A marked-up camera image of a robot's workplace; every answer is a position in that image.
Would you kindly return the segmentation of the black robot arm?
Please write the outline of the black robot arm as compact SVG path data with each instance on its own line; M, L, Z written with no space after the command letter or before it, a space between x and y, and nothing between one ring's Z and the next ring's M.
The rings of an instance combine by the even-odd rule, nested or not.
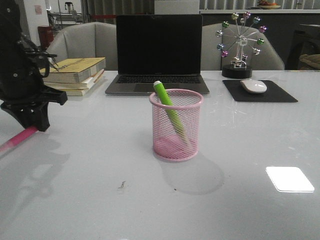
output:
M50 127L49 103L64 105L66 92L44 84L48 77L51 54L23 34L20 8L14 0L0 2L0 108L25 129Z

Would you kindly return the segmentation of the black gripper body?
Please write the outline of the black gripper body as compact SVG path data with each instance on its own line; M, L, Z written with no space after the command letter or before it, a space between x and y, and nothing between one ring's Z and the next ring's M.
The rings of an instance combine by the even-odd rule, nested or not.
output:
M39 70L17 70L0 74L0 108L15 118L23 128L36 127L45 132L49 127L48 105L61 106L68 100L65 91L46 86Z

